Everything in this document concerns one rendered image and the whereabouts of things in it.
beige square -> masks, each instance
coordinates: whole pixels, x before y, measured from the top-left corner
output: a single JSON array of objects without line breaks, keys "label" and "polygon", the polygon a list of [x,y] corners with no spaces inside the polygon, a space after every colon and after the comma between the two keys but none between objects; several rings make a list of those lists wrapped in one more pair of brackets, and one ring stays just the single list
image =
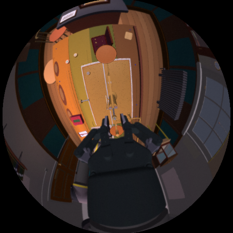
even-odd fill
[{"label": "beige square", "polygon": [[125,39],[131,40],[132,39],[132,33],[131,32],[126,32],[124,35]]}]

teal panel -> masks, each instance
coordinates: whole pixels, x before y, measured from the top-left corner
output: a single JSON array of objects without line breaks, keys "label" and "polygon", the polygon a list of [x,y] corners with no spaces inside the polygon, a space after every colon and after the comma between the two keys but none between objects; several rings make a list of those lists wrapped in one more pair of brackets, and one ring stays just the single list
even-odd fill
[{"label": "teal panel", "polygon": [[65,140],[65,137],[62,135],[58,127],[55,125],[46,135],[42,143],[56,158],[58,158],[58,155]]},{"label": "teal panel", "polygon": [[189,38],[167,42],[170,66],[196,67],[194,51]]},{"label": "teal panel", "polygon": [[23,109],[44,97],[40,86],[39,73],[18,78],[18,85]]},{"label": "teal panel", "polygon": [[[171,144],[173,145],[174,142],[177,140],[178,138],[178,134],[164,121],[162,120],[162,124],[160,126],[161,130],[166,134],[166,136],[171,139]],[[165,136],[161,133],[161,131],[159,131],[159,136],[162,139],[165,139]]]},{"label": "teal panel", "polygon": [[29,49],[26,61],[19,62],[18,75],[39,70],[39,49]]},{"label": "teal panel", "polygon": [[133,0],[123,0],[123,2],[125,3],[125,5],[131,5]]},{"label": "teal panel", "polygon": [[50,20],[46,25],[44,25],[41,29],[40,32],[45,32],[48,30],[50,27],[52,27],[54,24],[56,24],[57,21],[55,19]]},{"label": "teal panel", "polygon": [[59,19],[60,19],[61,15],[62,15],[62,13],[61,13],[60,15],[58,15],[58,16],[57,16],[57,18],[59,18]]},{"label": "teal panel", "polygon": [[192,105],[193,98],[195,95],[196,71],[189,70],[189,69],[173,69],[173,70],[183,70],[183,71],[186,71],[188,73],[187,74],[187,87],[186,87],[184,101]]},{"label": "teal panel", "polygon": [[159,22],[161,22],[162,20],[166,19],[167,17],[173,15],[170,12],[168,12],[162,8],[159,8],[159,7],[156,10],[154,10],[153,13],[155,14],[155,16]]},{"label": "teal panel", "polygon": [[141,2],[141,1],[136,1],[133,6],[136,6],[136,7],[141,7],[143,9],[147,9],[147,10],[153,10],[156,6],[155,5],[151,5],[151,4],[148,4],[148,3],[145,3],[145,2]]}]

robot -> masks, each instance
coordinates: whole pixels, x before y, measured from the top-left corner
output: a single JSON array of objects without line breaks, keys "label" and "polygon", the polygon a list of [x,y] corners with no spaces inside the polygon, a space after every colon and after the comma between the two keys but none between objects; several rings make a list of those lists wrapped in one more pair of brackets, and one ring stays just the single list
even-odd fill
[{"label": "robot", "polygon": [[[152,154],[162,139],[141,123],[129,123],[120,114],[124,137],[110,138],[108,116],[100,129],[92,129],[74,151],[88,164],[87,189],[89,219],[82,228],[106,233],[133,233],[154,228],[167,221],[163,191],[152,165]],[[145,147],[135,140],[135,134]],[[93,153],[96,144],[100,147]]]}]

red box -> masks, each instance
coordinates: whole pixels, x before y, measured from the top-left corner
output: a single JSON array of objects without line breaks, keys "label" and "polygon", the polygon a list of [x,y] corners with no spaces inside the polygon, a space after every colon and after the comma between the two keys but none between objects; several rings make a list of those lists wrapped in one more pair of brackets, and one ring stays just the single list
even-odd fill
[{"label": "red box", "polygon": [[84,120],[81,114],[71,116],[70,119],[72,120],[74,125],[80,125],[84,123]]}]

wooden floor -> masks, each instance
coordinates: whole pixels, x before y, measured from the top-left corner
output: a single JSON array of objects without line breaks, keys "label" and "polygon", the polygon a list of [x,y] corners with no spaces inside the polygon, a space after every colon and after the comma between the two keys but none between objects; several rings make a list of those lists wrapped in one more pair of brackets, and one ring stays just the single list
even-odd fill
[{"label": "wooden floor", "polygon": [[[146,13],[132,10],[129,10],[128,13],[121,13],[119,24],[133,25],[137,27],[140,44],[139,49],[141,50],[142,56],[142,60],[140,61],[142,66],[141,123],[146,127],[149,126],[151,130],[154,131],[159,114],[159,105],[156,103],[160,98],[161,89],[161,77],[159,77],[159,73],[161,72],[160,68],[163,68],[159,36],[150,15]],[[53,59],[52,50],[54,44],[55,43],[45,44],[45,66],[51,59]],[[48,85],[48,89],[62,124],[70,138],[78,146],[81,141],[63,108],[56,83]]]}]

